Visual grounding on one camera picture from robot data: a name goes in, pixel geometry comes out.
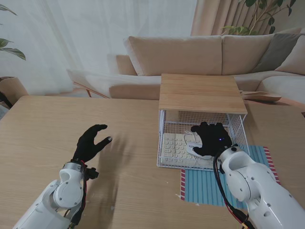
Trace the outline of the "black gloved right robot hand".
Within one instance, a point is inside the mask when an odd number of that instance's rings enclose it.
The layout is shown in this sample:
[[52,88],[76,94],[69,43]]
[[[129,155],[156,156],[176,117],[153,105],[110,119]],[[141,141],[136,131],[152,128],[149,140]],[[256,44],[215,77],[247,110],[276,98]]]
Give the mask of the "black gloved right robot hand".
[[215,156],[221,149],[229,148],[233,145],[228,132],[222,123],[207,124],[201,122],[200,125],[191,127],[193,133],[197,133],[202,141],[202,146],[193,148],[193,151],[200,156]]

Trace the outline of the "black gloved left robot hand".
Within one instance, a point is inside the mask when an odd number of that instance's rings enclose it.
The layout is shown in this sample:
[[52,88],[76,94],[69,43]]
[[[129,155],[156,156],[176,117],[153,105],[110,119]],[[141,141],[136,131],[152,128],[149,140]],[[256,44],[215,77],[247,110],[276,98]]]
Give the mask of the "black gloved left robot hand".
[[112,137],[109,136],[97,144],[94,143],[94,139],[99,131],[106,129],[107,127],[107,125],[97,124],[87,129],[78,140],[72,161],[83,161],[86,163],[102,151],[112,141]]

